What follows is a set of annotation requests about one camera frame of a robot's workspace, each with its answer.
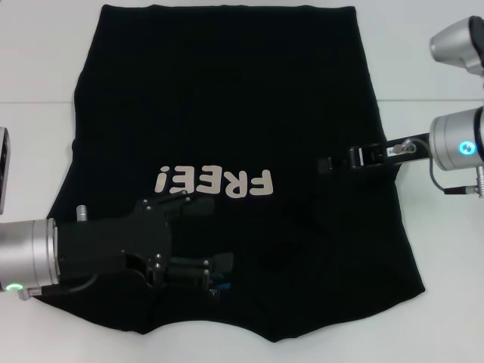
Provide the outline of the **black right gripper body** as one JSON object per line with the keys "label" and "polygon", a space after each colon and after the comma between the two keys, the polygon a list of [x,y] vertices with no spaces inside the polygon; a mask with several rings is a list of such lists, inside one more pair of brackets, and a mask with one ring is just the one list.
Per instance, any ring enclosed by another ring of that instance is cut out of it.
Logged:
{"label": "black right gripper body", "polygon": [[[397,153],[396,145],[404,145]],[[388,140],[386,143],[386,162],[393,165],[425,160],[431,156],[429,148],[429,133],[407,136]]]}

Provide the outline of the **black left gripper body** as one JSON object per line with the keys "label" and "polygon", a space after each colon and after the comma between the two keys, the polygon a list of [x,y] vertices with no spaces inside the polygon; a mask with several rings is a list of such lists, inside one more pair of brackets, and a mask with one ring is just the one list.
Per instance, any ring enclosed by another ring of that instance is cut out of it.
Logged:
{"label": "black left gripper body", "polygon": [[172,199],[137,203],[118,218],[64,223],[57,227],[60,280],[139,273],[151,287],[162,287],[172,252]]}

